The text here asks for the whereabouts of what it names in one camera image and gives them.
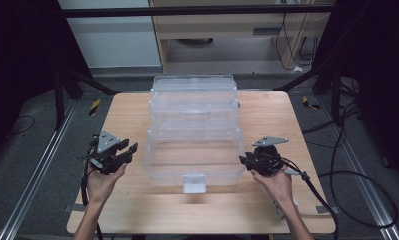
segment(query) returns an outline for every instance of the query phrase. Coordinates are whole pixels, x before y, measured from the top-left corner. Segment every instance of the wooden table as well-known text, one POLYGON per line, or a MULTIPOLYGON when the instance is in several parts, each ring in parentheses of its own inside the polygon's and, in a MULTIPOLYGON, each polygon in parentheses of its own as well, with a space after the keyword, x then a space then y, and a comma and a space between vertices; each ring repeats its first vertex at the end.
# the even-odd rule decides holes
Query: wooden table
MULTIPOLYGON (((280 154, 307 171, 316 189, 323 195, 314 165, 298 121, 284 92, 239 91, 240 119, 246 151, 263 135, 286 137, 279 144, 280 154)), ((266 234, 288 233, 284 219, 278 217, 260 184, 245 171, 237 185, 207 186, 204 194, 183 194, 182 187, 158 187, 143 171, 147 141, 149 93, 117 94, 110 106, 103 129, 138 142, 126 174, 103 209, 99 223, 104 233, 174 234, 266 234)), ((299 211, 312 233, 331 233, 334 222, 328 214, 318 214, 320 205, 304 181, 293 177, 294 197, 299 211)), ((76 203, 81 203, 79 194, 76 203)), ((76 231, 82 212, 73 211, 67 229, 76 231)))

